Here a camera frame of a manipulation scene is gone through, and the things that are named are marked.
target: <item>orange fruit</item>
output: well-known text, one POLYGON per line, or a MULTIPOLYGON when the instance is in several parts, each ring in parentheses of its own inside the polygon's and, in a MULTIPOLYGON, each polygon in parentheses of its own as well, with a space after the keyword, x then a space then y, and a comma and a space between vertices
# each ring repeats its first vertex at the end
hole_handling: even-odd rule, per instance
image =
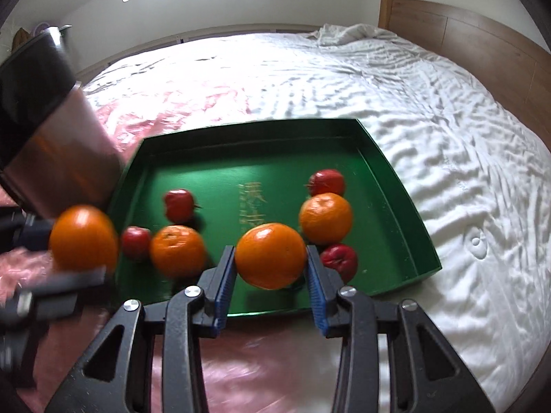
POLYGON ((207 251, 200 234, 183 225, 161 229, 151 240, 149 256, 169 278, 197 276, 205 268, 207 251))
POLYGON ((352 228, 352 208, 337 194, 318 194, 302 204, 299 223, 304 235, 316 245, 335 244, 352 228))
POLYGON ((106 214, 88 205, 61 213, 50 234, 50 250, 58 270, 92 270, 117 266, 118 236, 106 214))
POLYGON ((265 223, 247 231, 235 248, 235 266, 251 286, 275 290, 294 283, 304 270, 306 245, 282 223, 265 223))

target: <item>bed frame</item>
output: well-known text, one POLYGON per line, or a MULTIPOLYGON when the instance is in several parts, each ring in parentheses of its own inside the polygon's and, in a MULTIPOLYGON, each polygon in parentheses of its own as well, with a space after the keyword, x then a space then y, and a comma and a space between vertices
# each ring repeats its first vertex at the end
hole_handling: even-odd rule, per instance
POLYGON ((551 150, 551 54, 504 24, 421 0, 381 0, 380 28, 470 71, 551 150))

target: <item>red fruit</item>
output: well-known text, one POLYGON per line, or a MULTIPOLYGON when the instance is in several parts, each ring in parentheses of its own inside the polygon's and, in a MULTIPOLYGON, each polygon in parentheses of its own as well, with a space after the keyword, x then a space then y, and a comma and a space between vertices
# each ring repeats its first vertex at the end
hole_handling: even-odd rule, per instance
POLYGON ((123 254, 133 261, 143 261, 149 256, 151 232, 147 228, 128 227, 121 237, 123 254))
POLYGON ((164 196, 165 216, 172 223, 186 223, 194 216, 194 195, 186 189, 173 189, 164 196))
POLYGON ((324 169, 313 174, 308 180, 311 196, 325 193, 343 195, 346 189, 343 175, 336 169, 324 169))
POLYGON ((337 270, 345 284, 357 272, 357 255, 351 246, 330 245, 321 253, 320 258, 324 266, 337 270))

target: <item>pink fabric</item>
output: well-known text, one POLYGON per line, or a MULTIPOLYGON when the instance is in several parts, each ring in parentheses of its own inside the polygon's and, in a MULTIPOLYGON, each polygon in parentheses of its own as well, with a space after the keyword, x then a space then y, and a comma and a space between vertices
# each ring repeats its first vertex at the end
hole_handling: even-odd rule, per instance
MULTIPOLYGON (((249 107, 242 88, 224 82, 188 80, 159 82, 148 90, 131 92, 98 104, 97 117, 129 159, 141 138, 199 124, 216 125, 247 120, 249 107)), ((0 204, 13 201, 2 191, 0 204)), ((0 257, 0 301, 17 283, 44 280, 51 270, 49 253, 14 250, 0 257)), ((37 390, 21 391, 34 412, 42 412, 79 355, 105 324, 104 312, 88 310, 80 319, 55 324, 40 345, 35 379, 37 390)), ((294 366, 304 350, 291 342, 285 320, 241 321, 216 340, 203 340, 202 358, 208 403, 212 413, 292 413, 297 381, 294 366)), ((161 412, 162 339, 156 341, 153 362, 152 406, 161 412)))

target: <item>white comforter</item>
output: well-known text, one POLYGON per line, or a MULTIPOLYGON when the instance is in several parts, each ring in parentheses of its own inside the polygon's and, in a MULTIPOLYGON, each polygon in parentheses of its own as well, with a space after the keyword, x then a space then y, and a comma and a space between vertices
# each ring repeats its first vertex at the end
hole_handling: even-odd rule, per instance
MULTIPOLYGON (((140 129, 171 130, 175 119, 181 129, 360 119, 408 190, 443 266, 392 298, 418 300, 497 411, 519 395, 551 338, 551 154, 471 74, 384 30, 326 26, 311 36, 239 35, 141 54, 86 90, 123 145, 140 129), (220 91, 213 96, 205 86, 220 91)), ((304 374, 295 378, 302 382, 293 411, 330 411, 339 343, 319 338, 311 324, 292 328, 294 371, 304 374)), ((381 382, 386 411, 385 370, 381 382)))

